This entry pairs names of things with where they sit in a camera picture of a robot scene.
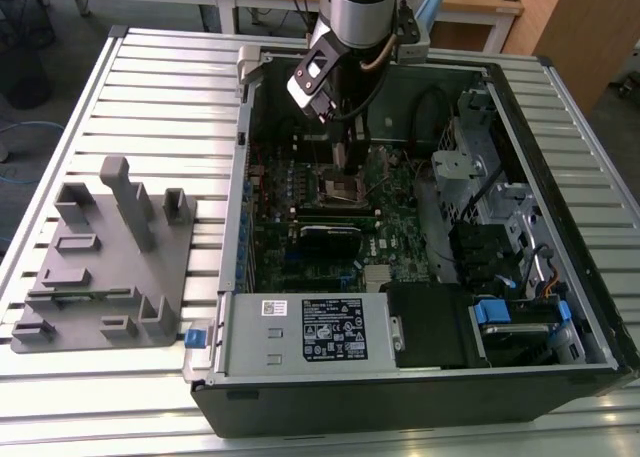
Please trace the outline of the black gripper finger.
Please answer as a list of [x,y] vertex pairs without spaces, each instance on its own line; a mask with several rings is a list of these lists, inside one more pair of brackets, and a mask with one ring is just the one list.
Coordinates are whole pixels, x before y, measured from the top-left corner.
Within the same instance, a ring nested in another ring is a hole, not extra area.
[[365,163],[371,144],[370,133],[367,129],[359,131],[351,127],[345,138],[344,173],[355,175]]

